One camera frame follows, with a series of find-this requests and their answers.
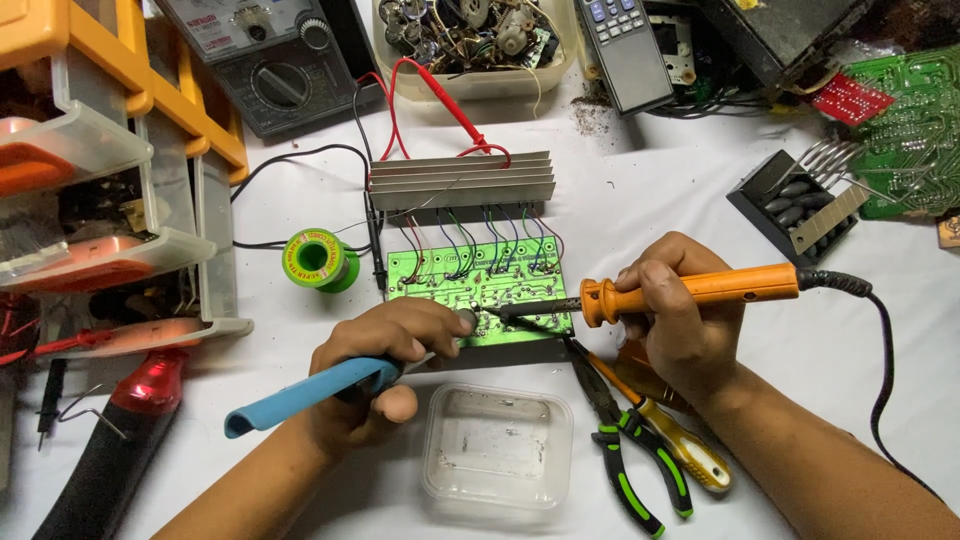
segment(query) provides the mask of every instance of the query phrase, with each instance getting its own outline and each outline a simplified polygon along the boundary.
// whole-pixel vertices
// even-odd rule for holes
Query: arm
[[[698,308],[680,276],[729,270],[669,233],[621,272],[654,314],[627,334],[701,414],[804,539],[960,538],[960,519],[848,433],[790,401],[736,361],[743,306]]]
[[[470,324],[435,302],[403,298],[334,328],[313,354],[310,375],[353,356],[388,354],[416,362],[426,352],[456,356]],[[204,491],[154,540],[268,540],[293,525],[331,467],[351,449],[379,442],[413,417],[417,397],[394,386],[376,399],[325,400],[291,417]]]

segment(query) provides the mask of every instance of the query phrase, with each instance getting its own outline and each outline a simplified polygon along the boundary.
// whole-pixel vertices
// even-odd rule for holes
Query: orange soldering iron
[[[686,276],[681,280],[698,305],[786,300],[797,298],[801,291],[798,270],[788,262]],[[604,321],[615,324],[623,313],[650,311],[643,290],[617,292],[609,279],[601,282],[583,280],[579,297],[481,308],[503,320],[526,315],[582,311],[587,326],[591,328],[599,327]]]

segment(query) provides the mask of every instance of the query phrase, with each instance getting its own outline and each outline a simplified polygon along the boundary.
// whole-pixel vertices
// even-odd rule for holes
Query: green circuit board
[[[853,169],[894,199],[921,185],[898,204],[871,196],[860,214],[940,215],[960,206],[960,45],[855,63],[845,73],[897,98],[884,113],[852,128],[854,139],[867,147]],[[892,168],[914,170],[859,172]]]
[[[468,246],[434,248],[432,256],[429,251],[424,252],[416,282],[411,283],[407,283],[407,279],[417,266],[419,253],[390,253],[387,255],[388,297],[391,300],[401,296],[429,298],[451,309],[466,307],[475,311],[480,306],[500,307],[566,298],[560,265],[548,268],[557,262],[557,243],[553,236],[546,236],[542,247],[539,238],[477,244],[472,266],[470,252]],[[491,273],[494,254],[497,257]],[[531,270],[535,262],[537,268]],[[458,271],[465,275],[449,279]],[[504,326],[498,317],[486,311],[477,311],[477,318],[476,331],[461,341],[461,346],[483,347],[573,335],[569,313],[526,317],[528,324],[519,326]]]

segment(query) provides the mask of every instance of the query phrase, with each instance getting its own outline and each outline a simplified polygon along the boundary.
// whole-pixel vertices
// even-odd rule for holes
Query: remote control
[[[573,0],[619,115],[674,98],[670,76],[640,0]]]

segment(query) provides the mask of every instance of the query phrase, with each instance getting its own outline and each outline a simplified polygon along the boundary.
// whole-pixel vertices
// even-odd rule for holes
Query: hand
[[[310,375],[355,356],[387,354],[419,362],[432,351],[440,360],[453,358],[460,353],[457,338],[470,332],[470,324],[447,307],[424,298],[398,298],[337,324],[313,352]],[[350,449],[384,440],[416,413],[414,391],[397,385],[358,405],[326,399],[309,410],[309,419],[317,446],[339,458]]]
[[[646,347],[657,374],[689,401],[731,379],[742,304],[698,307],[679,276],[730,270],[711,250],[682,233],[667,233],[620,271],[616,290],[643,289],[653,313],[622,317],[627,337]]]

